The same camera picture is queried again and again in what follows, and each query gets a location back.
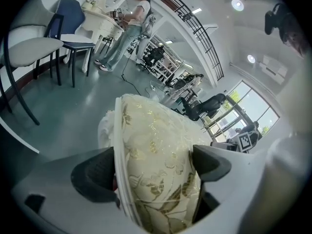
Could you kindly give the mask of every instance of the gray chair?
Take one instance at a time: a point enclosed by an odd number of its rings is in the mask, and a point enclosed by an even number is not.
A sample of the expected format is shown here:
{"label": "gray chair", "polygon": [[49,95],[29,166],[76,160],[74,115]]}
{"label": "gray chair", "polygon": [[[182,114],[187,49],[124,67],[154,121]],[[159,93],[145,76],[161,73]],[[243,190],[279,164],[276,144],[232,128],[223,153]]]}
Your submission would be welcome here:
{"label": "gray chair", "polygon": [[[48,38],[49,31],[52,23],[56,20],[60,20],[58,27],[58,35],[56,39]],[[13,77],[13,71],[19,67],[26,67],[33,64],[35,61],[36,68],[34,70],[34,79],[38,78],[39,75],[39,62],[40,59],[50,55],[50,76],[52,78],[52,59],[53,53],[56,52],[56,70],[58,84],[61,86],[60,74],[59,74],[59,49],[63,46],[63,42],[60,40],[60,33],[62,29],[63,16],[48,11],[42,4],[41,0],[29,0],[23,8],[19,11],[10,26],[10,31],[22,27],[22,26],[45,26],[46,31],[43,37],[32,38],[22,41],[11,48],[8,48],[9,34],[4,36],[3,48],[4,54],[0,59],[1,67],[5,65],[10,83],[13,90],[22,104],[24,110],[27,112],[29,117],[34,121],[36,125],[39,125],[39,121],[35,118],[33,113],[26,105],[23,97],[21,96],[17,84]],[[3,90],[1,78],[0,78],[0,90],[4,99],[4,102],[9,110],[12,112],[8,100]]]}

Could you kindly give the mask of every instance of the white t-shirt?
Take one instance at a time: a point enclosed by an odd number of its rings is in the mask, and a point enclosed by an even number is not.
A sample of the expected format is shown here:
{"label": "white t-shirt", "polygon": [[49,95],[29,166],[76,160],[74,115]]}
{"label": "white t-shirt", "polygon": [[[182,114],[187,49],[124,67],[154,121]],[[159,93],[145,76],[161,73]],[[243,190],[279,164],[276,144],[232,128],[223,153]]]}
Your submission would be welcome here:
{"label": "white t-shirt", "polygon": [[142,24],[144,23],[146,17],[147,17],[147,14],[148,12],[150,11],[151,9],[151,5],[148,1],[141,1],[138,3],[138,5],[134,8],[134,11],[138,8],[138,7],[142,7],[143,8],[143,13],[141,14],[140,16],[140,19],[139,20],[135,20],[135,19],[132,19],[130,20],[130,22],[128,23],[129,25],[136,25],[136,26],[142,26]]}

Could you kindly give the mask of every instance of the tree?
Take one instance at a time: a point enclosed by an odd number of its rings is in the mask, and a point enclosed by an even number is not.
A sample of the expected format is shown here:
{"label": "tree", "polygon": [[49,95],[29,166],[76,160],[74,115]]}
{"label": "tree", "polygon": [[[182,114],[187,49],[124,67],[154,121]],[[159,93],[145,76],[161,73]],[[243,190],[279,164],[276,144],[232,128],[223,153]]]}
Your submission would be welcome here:
{"label": "tree", "polygon": [[[238,91],[236,91],[236,90],[233,91],[233,92],[230,94],[230,97],[231,97],[231,99],[232,99],[233,101],[235,101],[236,103],[239,102],[239,100],[240,100]],[[230,103],[229,103],[227,100],[224,102],[224,104],[223,104],[222,106],[223,106],[223,108],[225,109],[225,111],[230,110],[231,107],[232,107],[232,106],[230,105]]]}
{"label": "tree", "polygon": [[262,131],[261,131],[262,136],[264,136],[269,130],[270,130],[269,127],[267,127],[267,126],[263,127]]}

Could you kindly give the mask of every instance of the woman's arm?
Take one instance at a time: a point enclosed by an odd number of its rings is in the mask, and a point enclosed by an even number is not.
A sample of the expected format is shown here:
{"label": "woman's arm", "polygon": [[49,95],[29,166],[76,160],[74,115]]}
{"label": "woman's arm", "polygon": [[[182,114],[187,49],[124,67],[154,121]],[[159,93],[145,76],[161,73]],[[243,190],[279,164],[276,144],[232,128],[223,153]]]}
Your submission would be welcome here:
{"label": "woman's arm", "polygon": [[143,7],[139,6],[132,14],[119,14],[119,17],[125,21],[130,21],[132,19],[139,21],[143,11],[144,11]]}

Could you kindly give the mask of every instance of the chair armrest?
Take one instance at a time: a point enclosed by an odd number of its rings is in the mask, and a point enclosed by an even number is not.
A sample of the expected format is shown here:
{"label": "chair armrest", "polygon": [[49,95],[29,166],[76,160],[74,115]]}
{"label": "chair armrest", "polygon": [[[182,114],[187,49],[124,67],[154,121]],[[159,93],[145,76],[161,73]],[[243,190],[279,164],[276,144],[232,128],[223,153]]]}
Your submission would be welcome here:
{"label": "chair armrest", "polygon": [[49,22],[47,29],[44,33],[44,37],[48,37],[50,35],[50,30],[52,28],[53,23],[56,21],[56,19],[59,20],[59,24],[58,24],[58,34],[57,34],[57,39],[60,40],[60,36],[62,34],[62,27],[63,27],[63,21],[64,21],[64,16],[55,13],[51,19],[51,21]]}

